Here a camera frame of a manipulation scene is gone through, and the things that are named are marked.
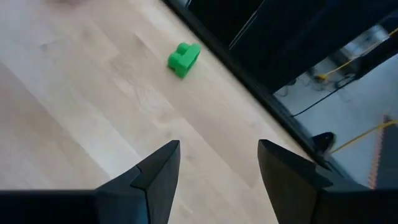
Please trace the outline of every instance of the green toy block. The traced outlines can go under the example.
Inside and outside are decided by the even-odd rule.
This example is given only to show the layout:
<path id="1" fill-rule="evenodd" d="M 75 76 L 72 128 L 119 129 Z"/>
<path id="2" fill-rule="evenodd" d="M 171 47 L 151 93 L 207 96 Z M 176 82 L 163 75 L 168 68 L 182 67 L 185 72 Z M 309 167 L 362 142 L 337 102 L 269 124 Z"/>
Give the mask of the green toy block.
<path id="1" fill-rule="evenodd" d="M 178 45 L 177 50 L 169 56 L 168 66 L 178 77 L 184 78 L 197 61 L 200 49 L 199 44 L 189 45 L 182 42 Z"/>

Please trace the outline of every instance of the white floor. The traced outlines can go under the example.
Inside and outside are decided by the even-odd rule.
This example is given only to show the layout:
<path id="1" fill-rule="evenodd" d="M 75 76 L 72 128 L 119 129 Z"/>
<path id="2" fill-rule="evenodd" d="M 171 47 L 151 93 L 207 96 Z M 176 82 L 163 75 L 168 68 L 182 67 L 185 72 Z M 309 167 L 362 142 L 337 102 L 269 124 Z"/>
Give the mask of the white floor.
<path id="1" fill-rule="evenodd" d="M 323 73 L 333 66 L 326 60 L 316 69 Z M 294 86 L 288 86 L 287 96 L 281 96 L 284 89 L 275 94 L 292 114 L 304 110 L 330 92 L 316 91 L 313 85 L 306 86 L 307 83 L 308 78 L 303 75 Z M 335 147 L 338 147 L 381 124 L 385 114 L 398 119 L 398 55 L 296 119 L 313 135 L 334 132 L 337 135 Z M 333 158 L 355 181 L 367 186 L 377 140 L 377 133 L 369 134 L 337 152 Z"/>

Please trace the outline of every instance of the yellow wire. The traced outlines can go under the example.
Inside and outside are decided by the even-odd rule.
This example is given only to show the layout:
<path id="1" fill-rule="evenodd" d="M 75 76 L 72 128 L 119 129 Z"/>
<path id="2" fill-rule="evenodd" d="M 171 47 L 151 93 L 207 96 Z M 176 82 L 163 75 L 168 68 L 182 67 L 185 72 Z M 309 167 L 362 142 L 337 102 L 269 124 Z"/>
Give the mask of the yellow wire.
<path id="1" fill-rule="evenodd" d="M 364 133 L 360 134 L 359 136 L 356 136 L 356 137 L 353 138 L 352 140 L 348 141 L 347 143 L 343 144 L 342 146 L 338 147 L 337 149 L 334 149 L 334 150 L 330 151 L 329 154 L 333 154 L 333 153 L 338 152 L 339 150 L 341 150 L 341 149 L 343 149 L 343 148 L 349 146 L 350 144 L 352 144 L 352 143 L 354 143 L 354 142 L 360 140 L 361 138 L 365 137 L 367 134 L 371 133 L 371 132 L 374 131 L 374 130 L 377 130 L 377 129 L 384 129 L 384 128 L 386 128 L 386 127 L 392 125 L 392 124 L 398 124 L 398 120 L 388 121 L 388 122 L 386 122 L 386 123 L 380 124 L 380 125 L 378 125 L 378 126 L 372 128 L 372 129 L 369 129 L 369 130 L 365 131 Z"/>
<path id="2" fill-rule="evenodd" d="M 394 35 L 396 32 L 398 32 L 398 27 L 397 27 L 395 30 L 393 30 L 392 32 L 390 32 L 390 33 L 388 34 L 388 36 L 391 37 L 391 36 Z M 382 42 L 383 42 L 383 40 L 382 40 L 382 41 L 379 41 L 379 42 L 376 42 L 376 43 L 374 43 L 374 44 L 372 44 L 372 46 L 368 47 L 368 48 L 362 53 L 362 55 L 368 53 L 368 52 L 371 51 L 373 48 L 375 48 L 377 45 L 381 44 Z M 349 60 L 348 62 L 344 63 L 342 66 L 340 66 L 340 67 L 338 67 L 338 68 L 336 68 L 336 69 L 333 69 L 332 71 L 330 71 L 330 72 L 328 72 L 328 73 L 326 73 L 326 74 L 319 75 L 318 77 L 321 78 L 321 79 L 323 79 L 323 80 L 327 80 L 327 79 L 328 79 L 328 76 L 329 76 L 330 74 L 332 74 L 333 72 L 337 72 L 338 70 L 340 70 L 340 69 L 344 68 L 345 66 L 349 65 L 351 62 L 353 62 L 353 61 L 354 61 L 355 59 L 357 59 L 358 57 L 353 58 L 353 59 Z"/>

